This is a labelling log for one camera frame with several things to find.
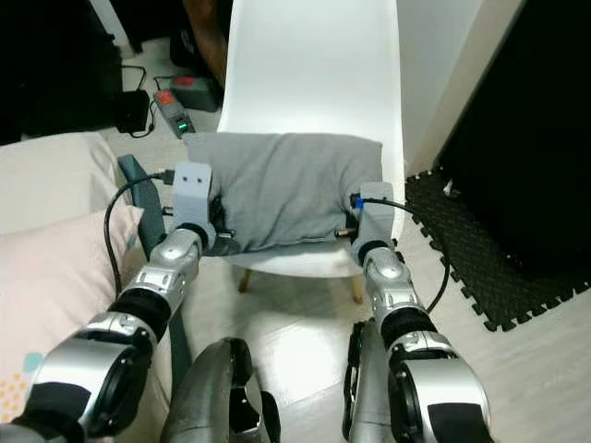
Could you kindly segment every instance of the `wooden chair leg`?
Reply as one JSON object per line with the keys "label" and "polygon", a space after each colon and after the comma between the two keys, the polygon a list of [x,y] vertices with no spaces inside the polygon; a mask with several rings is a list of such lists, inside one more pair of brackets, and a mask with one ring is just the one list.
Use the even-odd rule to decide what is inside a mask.
{"label": "wooden chair leg", "polygon": [[353,300],[358,305],[363,304],[363,277],[356,275],[351,277],[351,284],[353,286]]}
{"label": "wooden chair leg", "polygon": [[244,269],[244,274],[242,274],[242,280],[240,280],[240,284],[238,284],[238,291],[240,293],[245,293],[248,290],[250,274],[252,274],[252,269]]}

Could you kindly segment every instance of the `gray cushion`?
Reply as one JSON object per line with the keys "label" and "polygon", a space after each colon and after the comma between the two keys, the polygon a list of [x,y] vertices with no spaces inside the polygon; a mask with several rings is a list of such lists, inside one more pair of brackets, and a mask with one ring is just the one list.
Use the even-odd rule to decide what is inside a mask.
{"label": "gray cushion", "polygon": [[334,240],[349,196],[381,180],[381,144],[332,134],[186,134],[188,158],[212,169],[235,247],[220,254]]}

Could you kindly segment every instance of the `black cable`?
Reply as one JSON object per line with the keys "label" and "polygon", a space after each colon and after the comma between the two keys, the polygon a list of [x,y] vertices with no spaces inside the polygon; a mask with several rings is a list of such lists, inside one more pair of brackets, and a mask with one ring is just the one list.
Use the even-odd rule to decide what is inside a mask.
{"label": "black cable", "polygon": [[[415,216],[420,221],[420,217],[413,210],[411,210],[410,208],[407,208],[405,205],[402,205],[400,203],[396,203],[395,201],[380,200],[378,198],[361,198],[361,199],[363,200],[364,203],[378,203],[380,205],[394,206],[395,208],[398,208],[399,210],[405,210],[409,214]],[[430,223],[429,226],[427,226],[423,222],[423,226],[425,226],[425,228],[428,231],[430,231],[432,237],[433,237],[433,234],[437,235],[437,237],[433,237],[433,239],[435,241],[439,242],[439,244],[441,245],[441,253],[443,254],[443,267],[445,268],[445,271],[443,272],[443,280],[441,281],[440,289],[437,291],[435,298],[433,299],[433,301],[431,302],[431,304],[427,308],[427,312],[430,313],[435,308],[437,303],[440,302],[440,299],[443,296],[443,293],[445,293],[445,288],[447,287],[447,282],[450,279],[450,259],[449,259],[450,254],[449,254],[449,251],[447,248],[447,244],[445,243],[445,238],[443,237],[443,235],[441,235],[440,231],[437,228],[435,228],[435,226],[432,223]]]}
{"label": "black cable", "polygon": [[175,78],[175,76],[155,76],[154,77],[154,81],[156,82],[156,88],[158,88],[158,90],[162,90],[160,88],[160,83],[158,82],[158,79],[160,79],[160,80],[166,80],[168,78]]}
{"label": "black cable", "polygon": [[143,134],[134,134],[133,132],[130,132],[129,135],[133,138],[144,138],[147,137],[149,134],[151,134],[154,129],[156,129],[156,116],[154,114],[154,110],[152,109],[153,104],[156,103],[156,100],[152,100],[150,102],[150,105],[148,106],[148,109],[150,110],[150,116],[151,116],[151,122],[148,125],[148,130],[143,133]]}
{"label": "black cable", "polygon": [[138,183],[145,182],[146,180],[151,180],[154,178],[161,178],[162,174],[150,174],[146,175],[145,177],[141,177],[137,180],[132,180],[131,182],[126,183],[125,185],[121,186],[115,196],[111,199],[109,206],[107,207],[107,211],[104,213],[104,221],[103,221],[103,235],[104,235],[104,243],[107,246],[107,254],[109,255],[109,261],[111,262],[111,268],[113,268],[113,276],[115,278],[115,290],[116,296],[118,297],[121,293],[121,274],[119,273],[119,267],[117,265],[117,259],[115,258],[115,252],[113,251],[113,246],[111,245],[111,232],[109,231],[109,224],[111,221],[111,212],[115,207],[115,203],[117,200],[130,189],[132,186],[137,185]]}
{"label": "black cable", "polygon": [[146,71],[146,68],[144,66],[133,66],[133,65],[121,65],[121,67],[124,67],[126,69],[141,70],[141,78],[139,79],[138,87],[136,88],[136,90],[140,90],[141,86],[144,84],[144,80],[146,79],[146,76],[148,76],[148,71]]}

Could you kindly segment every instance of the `white tile floor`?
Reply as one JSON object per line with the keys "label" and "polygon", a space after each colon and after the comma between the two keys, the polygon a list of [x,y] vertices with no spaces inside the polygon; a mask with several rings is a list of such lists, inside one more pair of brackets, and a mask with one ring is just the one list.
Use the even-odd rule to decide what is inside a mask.
{"label": "white tile floor", "polygon": [[[165,42],[149,42],[129,64],[151,77],[177,72],[165,62]],[[129,89],[135,72],[125,73]],[[200,130],[214,130],[217,114],[191,112]],[[150,137],[135,140],[103,131],[116,155],[133,153],[147,170],[174,166],[186,158],[162,120]],[[164,201],[169,190],[163,189]],[[416,290],[428,303],[442,274],[432,251],[407,221],[401,249]],[[261,385],[279,404],[283,442],[340,442],[342,380],[353,324],[369,306],[355,305],[348,280],[293,279],[254,273],[240,294],[241,270],[218,258],[204,258],[198,281],[184,306],[190,344],[198,353],[227,335],[245,338]],[[591,293],[508,333],[490,333],[465,300],[461,284],[450,282],[433,321],[481,377],[492,411],[492,434],[501,442],[591,442]]]}

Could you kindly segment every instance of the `white chair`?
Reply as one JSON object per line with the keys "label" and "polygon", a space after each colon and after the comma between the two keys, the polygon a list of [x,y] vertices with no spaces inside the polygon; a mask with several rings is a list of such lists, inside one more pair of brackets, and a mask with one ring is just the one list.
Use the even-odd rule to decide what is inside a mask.
{"label": "white chair", "polygon": [[[404,202],[396,2],[235,0],[218,132],[323,132],[377,140],[383,144],[383,179]],[[398,211],[392,238],[402,231],[403,218]],[[361,268],[348,248],[347,241],[296,245],[229,260],[275,274],[353,277]]]}

